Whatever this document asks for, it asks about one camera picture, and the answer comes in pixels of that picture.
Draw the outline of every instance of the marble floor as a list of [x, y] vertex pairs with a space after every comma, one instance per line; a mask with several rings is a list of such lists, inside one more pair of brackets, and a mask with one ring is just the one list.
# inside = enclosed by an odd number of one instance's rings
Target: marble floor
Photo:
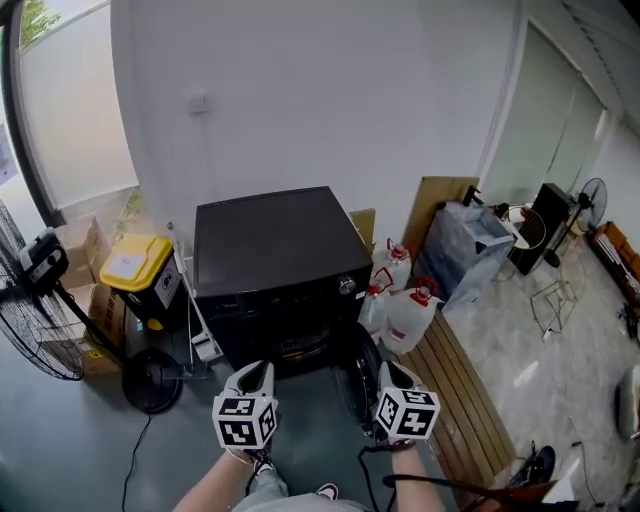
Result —
[[[530, 443], [551, 445], [555, 474], [571, 470], [576, 497], [587, 510], [581, 440], [593, 494], [615, 510], [628, 479], [635, 447], [616, 431], [613, 396], [622, 374], [637, 363], [640, 349], [616, 317], [624, 298], [585, 242], [574, 245], [560, 269], [543, 262], [528, 276], [507, 263], [504, 274], [472, 304], [447, 313], [460, 342], [484, 382], [519, 455]], [[554, 282], [568, 280], [579, 301], [561, 334], [542, 331], [529, 298]], [[552, 318], [536, 301], [543, 325]]]

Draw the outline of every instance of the plastic storage box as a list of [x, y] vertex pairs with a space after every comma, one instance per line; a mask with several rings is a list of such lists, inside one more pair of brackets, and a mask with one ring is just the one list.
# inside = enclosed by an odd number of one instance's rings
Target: plastic storage box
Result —
[[187, 293], [173, 258], [171, 241], [125, 234], [100, 270], [100, 279], [147, 327], [180, 329], [186, 321]]
[[413, 267], [438, 283], [443, 311], [471, 302], [500, 271], [514, 236], [486, 206], [448, 202], [436, 212]]

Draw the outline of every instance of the shoe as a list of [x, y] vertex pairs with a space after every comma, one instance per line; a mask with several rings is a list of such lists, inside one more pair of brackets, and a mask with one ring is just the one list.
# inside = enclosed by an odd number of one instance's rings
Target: shoe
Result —
[[320, 489], [316, 491], [318, 496], [325, 496], [331, 501], [338, 499], [338, 487], [335, 484], [324, 484]]
[[253, 463], [253, 472], [258, 476], [263, 471], [273, 471], [277, 473], [276, 467], [271, 462], [271, 459], [263, 459], [262, 461], [256, 460]]

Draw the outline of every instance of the fan pole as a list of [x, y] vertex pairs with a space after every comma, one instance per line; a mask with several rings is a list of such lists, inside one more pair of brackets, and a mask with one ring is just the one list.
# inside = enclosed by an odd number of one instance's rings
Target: fan pole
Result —
[[562, 235], [560, 236], [560, 238], [556, 242], [555, 247], [553, 249], [547, 249], [545, 251], [544, 261], [546, 261], [553, 268], [558, 268], [560, 266], [560, 257], [558, 256], [558, 247], [560, 247], [560, 244], [562, 243], [562, 241], [565, 239], [565, 237], [567, 236], [569, 231], [571, 231], [571, 228], [575, 224], [576, 219], [578, 218], [578, 215], [580, 215], [580, 212], [582, 212], [582, 210], [583, 210], [582, 206], [578, 206], [578, 211], [573, 216], [573, 219], [571, 219], [571, 222], [569, 223], [569, 225], [565, 229], [564, 233], [562, 233]]
[[100, 328], [85, 314], [85, 312], [82, 311], [76, 301], [73, 300], [71, 294], [69, 294], [69, 292], [67, 292], [67, 290], [62, 287], [60, 281], [53, 285], [53, 290], [64, 301], [64, 303], [69, 306], [69, 309], [73, 311], [73, 314], [78, 317], [78, 319], [87, 327], [87, 329], [89, 329], [91, 334], [98, 338], [100, 344], [124, 363], [127, 359], [124, 351], [116, 347], [113, 342], [109, 338], [107, 338], [107, 336], [100, 330]]

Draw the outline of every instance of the wooden pallet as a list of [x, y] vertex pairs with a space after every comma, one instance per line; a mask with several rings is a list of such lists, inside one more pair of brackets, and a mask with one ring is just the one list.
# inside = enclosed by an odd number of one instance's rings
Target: wooden pallet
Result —
[[[516, 458], [515, 449], [478, 374], [439, 311], [418, 346], [396, 360], [438, 394], [441, 410], [431, 444], [446, 478], [493, 485]], [[456, 499], [462, 505], [468, 496], [456, 494]]]

